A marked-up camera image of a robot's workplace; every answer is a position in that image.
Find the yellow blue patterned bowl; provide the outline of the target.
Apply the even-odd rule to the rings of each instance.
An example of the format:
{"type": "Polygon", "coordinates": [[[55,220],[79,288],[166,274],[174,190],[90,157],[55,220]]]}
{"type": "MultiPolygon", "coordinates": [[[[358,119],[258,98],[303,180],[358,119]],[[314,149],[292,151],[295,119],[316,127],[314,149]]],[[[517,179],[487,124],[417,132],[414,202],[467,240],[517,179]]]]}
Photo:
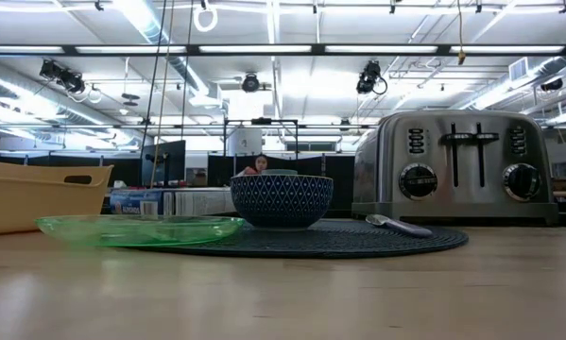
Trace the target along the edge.
{"type": "Polygon", "coordinates": [[[304,230],[329,210],[332,178],[308,175],[249,175],[230,179],[232,203],[255,228],[304,230]]]}

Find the honey oats cereal box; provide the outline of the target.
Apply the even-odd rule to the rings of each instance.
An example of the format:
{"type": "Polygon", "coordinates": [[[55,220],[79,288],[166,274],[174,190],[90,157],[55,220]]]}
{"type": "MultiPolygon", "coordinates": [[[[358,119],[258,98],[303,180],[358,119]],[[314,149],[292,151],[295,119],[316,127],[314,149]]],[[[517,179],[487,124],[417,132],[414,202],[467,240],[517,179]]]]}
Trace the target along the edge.
{"type": "Polygon", "coordinates": [[[214,215],[235,213],[229,188],[116,189],[109,197],[113,214],[214,215]]]}

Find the spoon with purple handle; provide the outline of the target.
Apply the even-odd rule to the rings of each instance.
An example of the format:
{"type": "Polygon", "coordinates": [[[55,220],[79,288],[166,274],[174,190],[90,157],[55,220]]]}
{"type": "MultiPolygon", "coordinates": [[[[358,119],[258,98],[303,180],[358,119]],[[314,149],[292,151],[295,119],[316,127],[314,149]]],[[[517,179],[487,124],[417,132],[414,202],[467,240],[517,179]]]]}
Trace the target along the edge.
{"type": "Polygon", "coordinates": [[[375,227],[385,227],[397,232],[404,233],[413,237],[428,238],[433,235],[429,229],[404,223],[380,214],[369,214],[365,220],[375,227]]]}

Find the green glass plate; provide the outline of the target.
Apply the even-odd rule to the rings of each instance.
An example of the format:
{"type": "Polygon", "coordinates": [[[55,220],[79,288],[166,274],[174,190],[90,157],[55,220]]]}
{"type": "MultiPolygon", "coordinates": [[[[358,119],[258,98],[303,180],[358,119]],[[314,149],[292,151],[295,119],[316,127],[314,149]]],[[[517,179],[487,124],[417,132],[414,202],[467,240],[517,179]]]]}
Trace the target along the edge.
{"type": "Polygon", "coordinates": [[[224,239],[245,224],[238,217],[173,215],[67,215],[35,220],[57,240],[92,247],[168,247],[224,239]]]}

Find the person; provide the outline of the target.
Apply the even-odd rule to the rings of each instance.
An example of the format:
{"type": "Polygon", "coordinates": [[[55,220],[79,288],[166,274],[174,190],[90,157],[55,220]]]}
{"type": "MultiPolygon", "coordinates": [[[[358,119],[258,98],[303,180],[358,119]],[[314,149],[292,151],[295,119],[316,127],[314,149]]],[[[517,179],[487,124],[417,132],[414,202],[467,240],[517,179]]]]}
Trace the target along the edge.
{"type": "Polygon", "coordinates": [[[254,164],[252,166],[247,166],[243,170],[243,175],[244,176],[260,175],[262,172],[264,172],[267,169],[267,166],[268,166],[267,157],[265,155],[259,155],[255,158],[254,164]]]}

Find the white cylindrical tank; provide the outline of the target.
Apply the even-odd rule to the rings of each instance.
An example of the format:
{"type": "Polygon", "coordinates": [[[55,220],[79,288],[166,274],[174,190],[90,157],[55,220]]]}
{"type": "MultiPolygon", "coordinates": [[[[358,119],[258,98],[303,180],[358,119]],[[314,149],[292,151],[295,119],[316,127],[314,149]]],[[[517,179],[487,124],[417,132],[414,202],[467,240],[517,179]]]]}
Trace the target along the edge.
{"type": "Polygon", "coordinates": [[[259,155],[263,150],[263,135],[258,128],[240,127],[227,137],[227,153],[230,155],[259,155]]]}

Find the dark blue round placemat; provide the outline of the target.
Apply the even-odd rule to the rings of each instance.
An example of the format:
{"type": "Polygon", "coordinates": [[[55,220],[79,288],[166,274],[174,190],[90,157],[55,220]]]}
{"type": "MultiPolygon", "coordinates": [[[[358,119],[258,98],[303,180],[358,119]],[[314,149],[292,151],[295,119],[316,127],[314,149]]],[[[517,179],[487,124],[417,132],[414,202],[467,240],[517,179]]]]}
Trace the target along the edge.
{"type": "Polygon", "coordinates": [[[370,259],[414,255],[462,247],[467,233],[431,227],[417,238],[357,220],[320,220],[309,229],[256,229],[246,223],[222,240],[183,246],[143,246],[142,251],[199,256],[284,259],[370,259]]]}

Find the black computer monitor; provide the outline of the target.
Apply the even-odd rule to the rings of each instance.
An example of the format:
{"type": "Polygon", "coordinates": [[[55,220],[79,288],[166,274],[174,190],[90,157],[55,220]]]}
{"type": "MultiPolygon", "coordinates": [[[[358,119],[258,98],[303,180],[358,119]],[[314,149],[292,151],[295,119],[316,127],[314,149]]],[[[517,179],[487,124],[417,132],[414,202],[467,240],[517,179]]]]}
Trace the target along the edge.
{"type": "Polygon", "coordinates": [[[146,146],[141,158],[141,183],[169,186],[170,181],[184,180],[185,151],[185,141],[146,146]]]}

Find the silver four-slot toaster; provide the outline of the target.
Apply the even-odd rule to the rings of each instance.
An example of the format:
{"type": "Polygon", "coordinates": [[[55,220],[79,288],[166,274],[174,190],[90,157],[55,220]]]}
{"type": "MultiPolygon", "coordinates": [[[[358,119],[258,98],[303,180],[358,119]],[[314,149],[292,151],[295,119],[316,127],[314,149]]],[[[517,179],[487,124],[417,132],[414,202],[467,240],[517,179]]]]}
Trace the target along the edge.
{"type": "Polygon", "coordinates": [[[357,146],[352,212],[554,225],[558,207],[542,130],[532,118],[507,111],[386,116],[357,146]]]}

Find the yellow plastic bin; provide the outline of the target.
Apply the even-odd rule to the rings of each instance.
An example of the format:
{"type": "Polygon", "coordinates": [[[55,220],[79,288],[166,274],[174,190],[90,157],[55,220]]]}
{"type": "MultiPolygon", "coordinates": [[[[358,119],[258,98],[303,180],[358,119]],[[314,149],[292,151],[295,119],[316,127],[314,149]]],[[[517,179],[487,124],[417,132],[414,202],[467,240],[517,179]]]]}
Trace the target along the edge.
{"type": "Polygon", "coordinates": [[[0,162],[0,234],[35,230],[41,217],[99,214],[112,169],[0,162]]]}

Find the black partition wall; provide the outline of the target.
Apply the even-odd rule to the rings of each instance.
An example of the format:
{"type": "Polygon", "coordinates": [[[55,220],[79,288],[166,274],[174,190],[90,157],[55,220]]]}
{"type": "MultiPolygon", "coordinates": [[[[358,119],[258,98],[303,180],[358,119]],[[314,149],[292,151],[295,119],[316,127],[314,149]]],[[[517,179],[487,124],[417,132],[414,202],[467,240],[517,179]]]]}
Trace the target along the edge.
{"type": "MultiPolygon", "coordinates": [[[[207,180],[212,187],[228,186],[230,178],[248,166],[256,156],[208,156],[207,180]]],[[[309,158],[276,158],[266,155],[268,169],[297,170],[301,175],[322,176],[334,180],[334,195],[329,211],[349,212],[352,208],[354,156],[316,155],[309,158]]]]}

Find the black frame bar with lights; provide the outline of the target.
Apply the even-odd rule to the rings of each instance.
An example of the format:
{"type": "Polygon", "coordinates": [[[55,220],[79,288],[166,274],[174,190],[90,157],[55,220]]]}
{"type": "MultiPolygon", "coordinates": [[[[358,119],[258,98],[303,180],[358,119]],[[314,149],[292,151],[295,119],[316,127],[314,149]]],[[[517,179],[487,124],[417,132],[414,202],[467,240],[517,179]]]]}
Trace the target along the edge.
{"type": "Polygon", "coordinates": [[[566,44],[116,44],[0,45],[0,57],[188,57],[188,56],[367,56],[367,57],[566,57],[566,44]]]}

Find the silver ventilation duct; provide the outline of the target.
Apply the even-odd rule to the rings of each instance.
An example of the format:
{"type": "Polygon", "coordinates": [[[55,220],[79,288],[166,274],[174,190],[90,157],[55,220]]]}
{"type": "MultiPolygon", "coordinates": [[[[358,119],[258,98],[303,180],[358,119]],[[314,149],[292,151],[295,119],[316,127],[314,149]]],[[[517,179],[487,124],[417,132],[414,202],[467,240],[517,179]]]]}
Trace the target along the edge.
{"type": "MultiPolygon", "coordinates": [[[[165,51],[172,43],[164,28],[164,19],[157,17],[156,9],[149,0],[112,0],[128,21],[136,28],[143,38],[151,44],[161,45],[165,51]]],[[[194,107],[224,106],[221,90],[213,82],[203,81],[197,72],[189,65],[184,57],[166,57],[169,66],[184,80],[192,97],[189,103],[194,107]]]]}

